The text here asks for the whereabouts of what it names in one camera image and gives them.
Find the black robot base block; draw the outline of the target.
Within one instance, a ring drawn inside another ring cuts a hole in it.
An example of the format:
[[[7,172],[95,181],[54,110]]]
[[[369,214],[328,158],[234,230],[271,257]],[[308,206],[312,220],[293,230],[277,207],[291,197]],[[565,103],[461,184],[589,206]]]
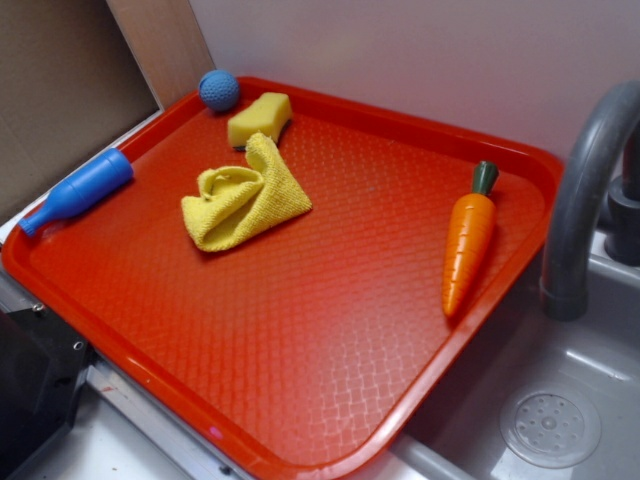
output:
[[[46,308],[1,314],[1,477],[70,432],[91,357],[88,341]]]

